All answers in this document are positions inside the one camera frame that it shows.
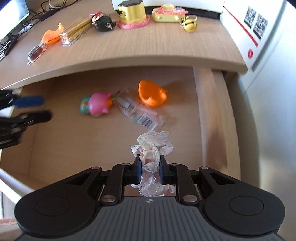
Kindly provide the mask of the white aigo box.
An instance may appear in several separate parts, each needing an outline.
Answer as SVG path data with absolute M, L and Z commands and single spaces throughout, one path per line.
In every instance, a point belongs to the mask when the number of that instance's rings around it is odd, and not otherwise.
M 266 44 L 284 1 L 170 1 L 198 16 L 198 28 L 185 33 L 176 24 L 160 51 L 150 54 L 146 65 L 200 66 L 246 73 Z

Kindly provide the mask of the biscuit sticks pack pink eraser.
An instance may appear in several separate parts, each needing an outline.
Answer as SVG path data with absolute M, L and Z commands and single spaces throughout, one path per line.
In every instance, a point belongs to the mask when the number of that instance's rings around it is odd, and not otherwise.
M 91 18 L 80 18 L 60 33 L 61 45 L 69 47 L 92 27 Z

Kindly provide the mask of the pink pig toy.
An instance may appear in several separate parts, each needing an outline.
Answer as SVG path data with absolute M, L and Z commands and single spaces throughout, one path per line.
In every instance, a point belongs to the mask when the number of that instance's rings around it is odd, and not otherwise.
M 108 114 L 113 104 L 112 94 L 107 92 L 96 92 L 91 96 L 82 98 L 80 112 L 91 116 Z

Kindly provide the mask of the wooden drawer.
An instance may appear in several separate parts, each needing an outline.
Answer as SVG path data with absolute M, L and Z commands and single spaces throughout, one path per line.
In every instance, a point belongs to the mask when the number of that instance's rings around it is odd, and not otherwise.
M 22 88 L 22 95 L 42 95 L 53 113 L 48 123 L 29 127 L 19 145 L 1 154 L 3 180 L 13 177 L 27 189 L 39 189 L 93 166 L 109 170 L 134 160 L 131 145 L 145 129 L 112 107 L 109 114 L 80 113 L 83 97 L 95 92 L 129 89 L 151 80 L 168 93 L 157 113 L 165 117 L 173 163 L 190 169 L 202 165 L 240 178 L 236 125 L 225 80 L 220 71 L 182 67 L 135 67 L 61 76 Z

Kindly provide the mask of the yellow brown flower-lid toy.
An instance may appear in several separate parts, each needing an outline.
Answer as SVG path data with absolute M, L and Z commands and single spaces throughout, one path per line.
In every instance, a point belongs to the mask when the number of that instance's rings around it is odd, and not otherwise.
M 149 23 L 143 1 L 123 1 L 118 5 L 118 11 L 121 13 L 117 24 L 121 29 L 141 28 Z

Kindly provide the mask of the black round figure keychain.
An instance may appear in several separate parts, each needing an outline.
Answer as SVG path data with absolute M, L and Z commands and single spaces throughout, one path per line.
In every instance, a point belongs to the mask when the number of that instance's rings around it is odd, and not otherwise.
M 90 15 L 90 18 L 95 30 L 99 32 L 113 31 L 116 27 L 116 22 L 110 16 L 100 11 Z

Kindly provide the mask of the white lace scrunchie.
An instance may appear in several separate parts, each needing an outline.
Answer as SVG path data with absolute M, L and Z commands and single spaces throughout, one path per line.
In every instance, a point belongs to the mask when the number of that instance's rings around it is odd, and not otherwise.
M 161 155 L 167 156 L 174 151 L 169 131 L 143 133 L 137 138 L 137 144 L 131 146 L 134 156 L 142 163 L 139 184 L 133 188 L 142 196 L 169 196 L 176 193 L 173 185 L 163 185 L 160 178 Z

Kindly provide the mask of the black computer monitor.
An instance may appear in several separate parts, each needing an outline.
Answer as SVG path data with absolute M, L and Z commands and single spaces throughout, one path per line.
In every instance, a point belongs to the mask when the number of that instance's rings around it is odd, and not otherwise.
M 1 0 L 0 37 L 3 40 L 22 20 L 29 16 L 25 0 Z

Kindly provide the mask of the black keyboard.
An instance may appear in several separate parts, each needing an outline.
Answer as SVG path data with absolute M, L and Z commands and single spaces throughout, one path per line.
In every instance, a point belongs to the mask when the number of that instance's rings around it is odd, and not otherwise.
M 5 58 L 10 51 L 14 48 L 14 46 L 16 45 L 19 36 L 18 35 L 11 35 L 8 34 L 6 36 L 7 40 L 1 44 L 1 49 L 0 49 L 0 60 L 2 61 L 3 58 Z

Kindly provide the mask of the pink yellow toy camera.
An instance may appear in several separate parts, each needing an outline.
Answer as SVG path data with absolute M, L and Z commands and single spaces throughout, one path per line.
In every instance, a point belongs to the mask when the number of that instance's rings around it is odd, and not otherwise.
M 173 4 L 163 4 L 152 10 L 152 19 L 156 23 L 181 23 L 189 12 Z

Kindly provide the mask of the small orange plastic piece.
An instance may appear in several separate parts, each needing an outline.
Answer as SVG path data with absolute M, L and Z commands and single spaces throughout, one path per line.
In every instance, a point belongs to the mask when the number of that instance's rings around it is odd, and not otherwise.
M 51 44 L 55 43 L 60 39 L 60 34 L 64 31 L 64 26 L 59 23 L 58 28 L 53 31 L 53 30 L 48 30 L 44 33 L 41 42 L 44 44 Z

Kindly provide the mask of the clear barcode blister pack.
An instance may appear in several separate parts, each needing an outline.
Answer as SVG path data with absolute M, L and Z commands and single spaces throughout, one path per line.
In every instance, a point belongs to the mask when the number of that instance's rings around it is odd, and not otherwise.
M 162 115 L 139 102 L 128 90 L 119 90 L 112 99 L 125 116 L 147 131 L 155 131 L 165 124 L 165 118 Z

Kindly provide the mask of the orange plastic scoop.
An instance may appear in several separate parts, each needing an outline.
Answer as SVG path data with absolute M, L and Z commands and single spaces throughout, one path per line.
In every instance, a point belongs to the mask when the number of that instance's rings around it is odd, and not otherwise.
M 142 80 L 138 85 L 138 95 L 145 105 L 156 108 L 167 100 L 167 92 L 152 81 Z

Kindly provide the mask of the yellow bell keychain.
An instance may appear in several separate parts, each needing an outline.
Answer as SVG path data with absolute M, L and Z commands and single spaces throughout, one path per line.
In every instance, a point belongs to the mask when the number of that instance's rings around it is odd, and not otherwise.
M 194 32 L 197 29 L 197 19 L 196 15 L 188 15 L 182 19 L 181 25 L 186 32 Z

